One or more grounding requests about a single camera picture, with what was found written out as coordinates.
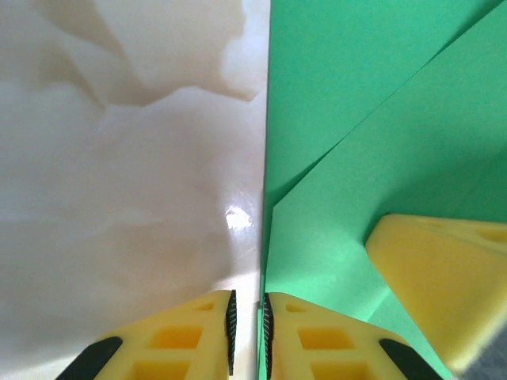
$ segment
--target green cardboard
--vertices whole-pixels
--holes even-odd
[[[341,107],[326,111],[335,124],[349,120]],[[303,118],[315,134],[318,112]],[[507,222],[507,3],[396,91],[273,210],[266,291],[393,330],[448,377],[364,251],[387,212]]]
[[[290,187],[500,1],[274,0],[267,193]]]

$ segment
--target yellow foam block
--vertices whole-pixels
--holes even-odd
[[[100,363],[97,376],[88,377],[86,364],[77,365],[73,373],[67,369],[70,375],[61,376],[82,380],[227,379],[229,344],[225,320],[231,295],[231,291],[216,291],[115,329],[97,342],[121,339],[110,357],[101,359],[103,349],[98,350],[100,355],[88,352],[88,367],[104,362]]]
[[[440,378],[403,338],[390,331],[287,294],[269,293],[265,304],[271,310],[265,310],[265,340],[272,380],[415,378],[403,374],[395,358],[390,358],[380,344],[385,340],[405,350],[402,353],[405,367],[412,366],[419,376],[425,371],[429,374],[424,377],[427,380]],[[408,363],[407,357],[414,361]]]
[[[463,372],[507,318],[507,224],[380,219],[373,264],[448,368]]]

